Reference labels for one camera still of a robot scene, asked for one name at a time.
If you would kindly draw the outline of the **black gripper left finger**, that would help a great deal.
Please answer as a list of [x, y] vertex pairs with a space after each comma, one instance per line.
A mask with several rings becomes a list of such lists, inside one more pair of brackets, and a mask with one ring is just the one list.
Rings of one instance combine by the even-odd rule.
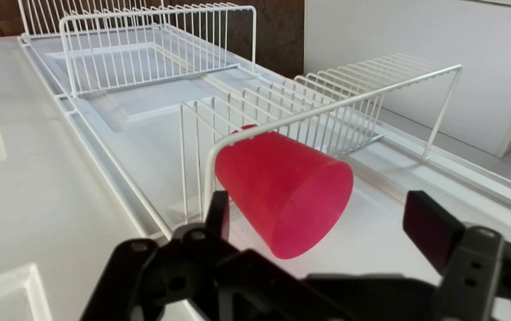
[[189, 301], [202, 317], [220, 317], [214, 267], [232, 252], [230, 197], [216, 190], [205, 222], [181, 226], [159, 243], [120, 242], [93, 290], [81, 321], [161, 321], [170, 302]]

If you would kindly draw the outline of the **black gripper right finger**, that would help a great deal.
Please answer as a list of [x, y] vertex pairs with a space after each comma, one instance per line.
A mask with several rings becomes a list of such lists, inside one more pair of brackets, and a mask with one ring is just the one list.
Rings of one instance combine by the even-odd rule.
[[407, 194], [403, 229], [442, 276], [430, 321], [492, 321], [497, 297], [511, 302], [511, 242], [467, 226], [424, 190]]

